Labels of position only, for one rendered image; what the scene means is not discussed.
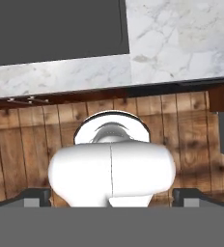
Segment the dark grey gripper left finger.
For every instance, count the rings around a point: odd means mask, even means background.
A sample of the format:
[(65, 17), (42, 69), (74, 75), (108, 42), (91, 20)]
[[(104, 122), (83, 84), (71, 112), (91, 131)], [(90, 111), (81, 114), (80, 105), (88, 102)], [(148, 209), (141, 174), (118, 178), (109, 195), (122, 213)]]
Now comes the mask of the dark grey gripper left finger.
[(28, 188), (17, 196), (1, 201), (0, 206), (8, 207), (49, 207), (51, 192), (49, 188)]

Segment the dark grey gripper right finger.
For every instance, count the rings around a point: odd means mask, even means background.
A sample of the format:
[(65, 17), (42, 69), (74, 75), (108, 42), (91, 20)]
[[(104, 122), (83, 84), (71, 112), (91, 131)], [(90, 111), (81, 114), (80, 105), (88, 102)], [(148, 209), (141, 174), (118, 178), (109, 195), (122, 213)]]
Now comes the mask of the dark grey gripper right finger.
[(224, 202), (207, 196), (197, 188), (174, 188), (172, 197), (174, 207), (224, 206)]

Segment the brown wooden cupboard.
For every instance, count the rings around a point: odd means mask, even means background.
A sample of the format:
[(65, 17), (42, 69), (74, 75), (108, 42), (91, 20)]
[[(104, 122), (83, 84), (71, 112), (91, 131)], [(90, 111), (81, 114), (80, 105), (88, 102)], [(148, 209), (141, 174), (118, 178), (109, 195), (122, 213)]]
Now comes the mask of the brown wooden cupboard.
[(211, 112), (224, 112), (224, 84), (209, 89)]

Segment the dark grey hob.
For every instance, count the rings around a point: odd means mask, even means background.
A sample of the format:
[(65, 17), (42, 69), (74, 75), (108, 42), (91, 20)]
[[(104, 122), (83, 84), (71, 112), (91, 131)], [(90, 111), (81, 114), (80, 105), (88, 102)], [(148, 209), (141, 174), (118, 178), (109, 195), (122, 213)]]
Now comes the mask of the dark grey hob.
[(0, 0), (0, 66), (128, 52), (126, 0)]

